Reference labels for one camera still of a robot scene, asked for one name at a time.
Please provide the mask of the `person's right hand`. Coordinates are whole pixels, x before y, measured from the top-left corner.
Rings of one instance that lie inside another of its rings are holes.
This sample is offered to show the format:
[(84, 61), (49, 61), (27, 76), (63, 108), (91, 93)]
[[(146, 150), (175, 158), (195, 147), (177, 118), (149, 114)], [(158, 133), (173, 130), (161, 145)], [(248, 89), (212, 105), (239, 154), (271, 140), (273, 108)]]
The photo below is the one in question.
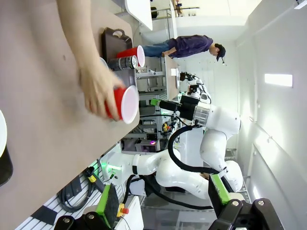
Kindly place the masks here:
[(100, 59), (81, 67), (80, 73), (81, 88), (88, 111), (105, 119), (109, 118), (107, 112), (110, 112), (112, 119), (118, 121), (114, 89), (124, 88), (123, 82)]

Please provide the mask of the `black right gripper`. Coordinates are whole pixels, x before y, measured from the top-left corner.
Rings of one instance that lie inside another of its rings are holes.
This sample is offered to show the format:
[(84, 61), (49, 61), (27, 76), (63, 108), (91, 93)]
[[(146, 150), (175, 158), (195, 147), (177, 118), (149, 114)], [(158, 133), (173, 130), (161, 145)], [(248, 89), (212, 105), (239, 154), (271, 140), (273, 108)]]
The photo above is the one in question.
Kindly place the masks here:
[(158, 100), (152, 98), (150, 101), (151, 105), (158, 106), (162, 109), (166, 109), (169, 111), (178, 111), (180, 112), (180, 118), (184, 118), (187, 120), (193, 120), (194, 112), (199, 103), (199, 99), (191, 96), (182, 95), (180, 103)]

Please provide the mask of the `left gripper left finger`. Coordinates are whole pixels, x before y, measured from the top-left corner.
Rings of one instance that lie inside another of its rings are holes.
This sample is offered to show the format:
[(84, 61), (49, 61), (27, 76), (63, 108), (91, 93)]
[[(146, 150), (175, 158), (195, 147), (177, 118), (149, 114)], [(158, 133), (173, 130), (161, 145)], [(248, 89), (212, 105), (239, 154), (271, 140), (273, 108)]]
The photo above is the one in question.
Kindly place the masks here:
[(112, 230), (117, 220), (119, 200), (115, 186), (104, 187), (98, 205), (94, 211), (82, 214), (75, 219), (61, 216), (54, 227), (56, 230)]

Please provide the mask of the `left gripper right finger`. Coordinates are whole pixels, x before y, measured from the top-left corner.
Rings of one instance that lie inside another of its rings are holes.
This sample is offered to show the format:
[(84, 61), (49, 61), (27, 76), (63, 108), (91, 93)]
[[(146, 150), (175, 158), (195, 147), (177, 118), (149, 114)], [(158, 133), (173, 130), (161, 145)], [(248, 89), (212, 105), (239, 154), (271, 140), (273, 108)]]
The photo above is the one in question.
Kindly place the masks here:
[(218, 175), (209, 178), (208, 194), (217, 219), (211, 230), (283, 230), (284, 227), (269, 199), (256, 199), (252, 204), (231, 198)]

